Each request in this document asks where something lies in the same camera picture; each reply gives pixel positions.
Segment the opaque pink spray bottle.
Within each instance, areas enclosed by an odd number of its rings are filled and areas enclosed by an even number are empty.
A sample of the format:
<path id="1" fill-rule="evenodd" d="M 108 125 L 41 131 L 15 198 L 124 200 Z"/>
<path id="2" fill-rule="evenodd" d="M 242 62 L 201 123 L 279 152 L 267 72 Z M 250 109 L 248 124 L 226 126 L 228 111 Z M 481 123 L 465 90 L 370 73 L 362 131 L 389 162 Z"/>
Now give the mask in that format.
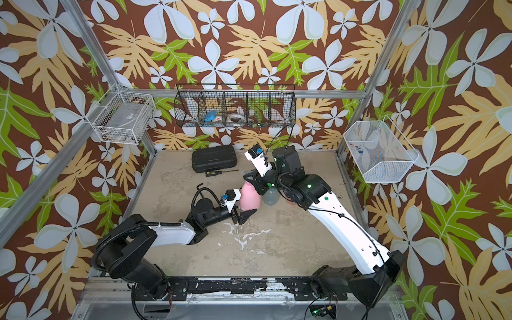
<path id="1" fill-rule="evenodd" d="M 239 205 L 242 211 L 259 209 L 261 206 L 261 196 L 257 193 L 255 187 L 249 182 L 245 182 L 241 190 Z"/>

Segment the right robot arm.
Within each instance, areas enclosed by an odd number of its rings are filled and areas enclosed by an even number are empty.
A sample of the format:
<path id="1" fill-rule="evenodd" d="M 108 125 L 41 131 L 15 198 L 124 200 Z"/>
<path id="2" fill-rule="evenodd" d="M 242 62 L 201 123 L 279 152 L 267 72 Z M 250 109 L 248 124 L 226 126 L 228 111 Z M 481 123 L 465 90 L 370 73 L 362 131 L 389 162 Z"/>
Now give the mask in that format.
<path id="1" fill-rule="evenodd" d="M 373 308 L 396 282 L 405 265 L 400 251 L 390 251 L 374 239 L 342 206 L 333 189 L 316 174 L 308 174 L 294 147 L 279 147 L 268 159 L 256 144 L 245 157 L 254 168 L 243 178 L 263 195 L 274 187 L 318 219 L 353 260 L 352 267 L 320 267 L 310 277 L 317 298 L 353 294 L 366 308 Z"/>

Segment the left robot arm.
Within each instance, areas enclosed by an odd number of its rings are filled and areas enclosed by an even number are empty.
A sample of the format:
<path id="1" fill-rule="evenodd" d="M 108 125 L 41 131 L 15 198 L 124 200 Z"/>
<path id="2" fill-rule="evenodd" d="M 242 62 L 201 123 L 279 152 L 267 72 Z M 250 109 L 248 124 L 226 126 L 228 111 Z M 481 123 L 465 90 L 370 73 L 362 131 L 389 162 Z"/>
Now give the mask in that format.
<path id="1" fill-rule="evenodd" d="M 170 292 L 169 278 L 160 267 L 146 260 L 146 253 L 164 245 L 195 245 L 208 235 L 209 226 L 228 219 L 243 225 L 257 210 L 238 211 L 240 199 L 239 189 L 228 189 L 217 197 L 208 187 L 200 187 L 187 218 L 177 223 L 147 221 L 133 214 L 99 240 L 92 266 L 112 279 L 141 287 L 153 299 L 162 299 Z"/>

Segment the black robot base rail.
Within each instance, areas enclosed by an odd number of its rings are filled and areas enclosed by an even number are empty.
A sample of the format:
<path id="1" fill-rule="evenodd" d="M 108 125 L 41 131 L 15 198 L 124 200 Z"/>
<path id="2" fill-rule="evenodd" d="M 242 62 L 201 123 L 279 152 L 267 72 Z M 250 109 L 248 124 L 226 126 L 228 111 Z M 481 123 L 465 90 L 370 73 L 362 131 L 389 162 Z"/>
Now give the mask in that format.
<path id="1" fill-rule="evenodd" d="M 293 301 L 312 301 L 316 298 L 346 299 L 346 293 L 328 293 L 311 277 L 168 277 L 150 288 L 135 283 L 131 287 L 137 301 L 169 300 L 187 301 L 194 295 L 226 293 L 256 296 L 260 293 L 277 293 Z"/>

